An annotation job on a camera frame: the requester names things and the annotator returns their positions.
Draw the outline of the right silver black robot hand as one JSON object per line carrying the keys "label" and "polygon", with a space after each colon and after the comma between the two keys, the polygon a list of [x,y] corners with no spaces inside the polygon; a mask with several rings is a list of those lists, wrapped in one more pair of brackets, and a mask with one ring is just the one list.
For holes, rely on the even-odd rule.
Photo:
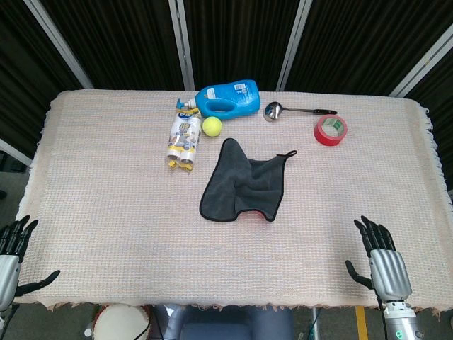
{"label": "right silver black robot hand", "polygon": [[369,261],[369,278],[361,276],[351,261],[345,262],[350,277],[373,290],[383,302],[402,302],[412,294],[412,287],[403,257],[396,250],[390,231],[364,215],[354,221]]}

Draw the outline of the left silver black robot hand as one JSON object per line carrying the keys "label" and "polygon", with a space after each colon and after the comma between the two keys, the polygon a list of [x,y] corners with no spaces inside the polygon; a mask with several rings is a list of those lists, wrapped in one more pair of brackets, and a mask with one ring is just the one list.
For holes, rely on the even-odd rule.
{"label": "left silver black robot hand", "polygon": [[1,228],[1,312],[6,311],[16,297],[50,285],[61,273],[56,270],[39,282],[19,285],[19,274],[29,239],[38,225],[37,220],[29,220],[30,216],[26,215]]}

